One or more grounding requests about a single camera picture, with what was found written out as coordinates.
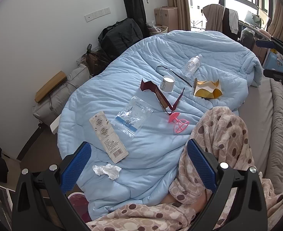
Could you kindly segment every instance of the brown plastic bag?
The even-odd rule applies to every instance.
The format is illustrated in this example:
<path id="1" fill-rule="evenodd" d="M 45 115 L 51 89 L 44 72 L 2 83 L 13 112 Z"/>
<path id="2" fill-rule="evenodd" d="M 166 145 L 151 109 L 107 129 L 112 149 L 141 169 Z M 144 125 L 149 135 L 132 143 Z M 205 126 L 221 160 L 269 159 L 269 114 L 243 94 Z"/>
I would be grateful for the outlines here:
<path id="1" fill-rule="evenodd" d="M 84 54 L 79 63 L 84 64 L 88 67 L 90 75 L 96 76 L 101 74 L 107 66 L 111 63 L 110 58 L 100 49 L 96 52 L 91 51 L 92 45 L 89 44 L 87 47 L 87 53 Z"/>

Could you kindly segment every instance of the metal screw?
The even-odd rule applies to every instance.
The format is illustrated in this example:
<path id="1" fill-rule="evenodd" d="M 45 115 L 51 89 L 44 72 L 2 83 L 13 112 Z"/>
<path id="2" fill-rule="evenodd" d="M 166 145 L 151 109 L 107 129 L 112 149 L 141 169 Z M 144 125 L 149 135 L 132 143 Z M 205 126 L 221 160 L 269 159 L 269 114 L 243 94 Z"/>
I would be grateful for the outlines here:
<path id="1" fill-rule="evenodd" d="M 221 168 L 223 168 L 223 169 L 227 169 L 227 168 L 229 167 L 226 162 L 221 162 L 221 163 L 220 163 L 220 166 L 221 166 Z"/>
<path id="2" fill-rule="evenodd" d="M 254 167 L 250 167 L 250 171 L 254 174 L 254 173 L 256 173 L 256 172 L 257 172 L 257 169 L 256 169 L 256 168 L 254 168 Z"/>
<path id="3" fill-rule="evenodd" d="M 24 168 L 24 169 L 22 170 L 22 174 L 25 175 L 25 174 L 27 174 L 27 173 L 28 173 L 28 169 L 27 169 L 27 168 Z"/>
<path id="4" fill-rule="evenodd" d="M 49 169 L 50 171 L 55 171 L 57 169 L 57 165 L 56 164 L 50 165 Z"/>

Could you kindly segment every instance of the plastic water bottle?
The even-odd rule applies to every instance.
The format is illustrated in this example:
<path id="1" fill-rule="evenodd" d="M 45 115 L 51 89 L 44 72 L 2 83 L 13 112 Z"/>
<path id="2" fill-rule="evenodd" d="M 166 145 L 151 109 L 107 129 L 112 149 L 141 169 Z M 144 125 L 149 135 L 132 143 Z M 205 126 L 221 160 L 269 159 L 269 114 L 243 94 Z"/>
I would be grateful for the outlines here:
<path id="1" fill-rule="evenodd" d="M 191 77 L 196 72 L 196 70 L 199 68 L 202 58 L 203 58 L 203 56 L 200 55 L 200 54 L 191 58 L 187 62 L 187 64 L 184 65 L 184 67 L 182 69 L 182 73 L 186 77 Z"/>

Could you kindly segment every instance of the product tag card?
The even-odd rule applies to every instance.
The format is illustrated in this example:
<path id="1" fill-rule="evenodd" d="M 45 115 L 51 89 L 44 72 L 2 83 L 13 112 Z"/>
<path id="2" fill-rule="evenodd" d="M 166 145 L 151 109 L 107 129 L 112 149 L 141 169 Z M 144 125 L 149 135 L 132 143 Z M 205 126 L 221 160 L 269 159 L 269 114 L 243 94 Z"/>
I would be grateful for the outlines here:
<path id="1" fill-rule="evenodd" d="M 89 121 L 113 163 L 129 155 L 103 111 L 95 114 Z"/>

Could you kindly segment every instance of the black drawstring bag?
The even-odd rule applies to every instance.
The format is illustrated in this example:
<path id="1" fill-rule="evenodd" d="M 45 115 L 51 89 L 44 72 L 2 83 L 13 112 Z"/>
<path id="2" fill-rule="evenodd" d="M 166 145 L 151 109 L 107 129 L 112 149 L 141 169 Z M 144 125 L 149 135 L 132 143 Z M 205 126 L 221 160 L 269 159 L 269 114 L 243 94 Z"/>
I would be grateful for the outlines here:
<path id="1" fill-rule="evenodd" d="M 143 38 L 149 37 L 147 27 L 146 12 L 143 0 L 124 0 L 128 18 L 132 18 L 142 31 Z"/>

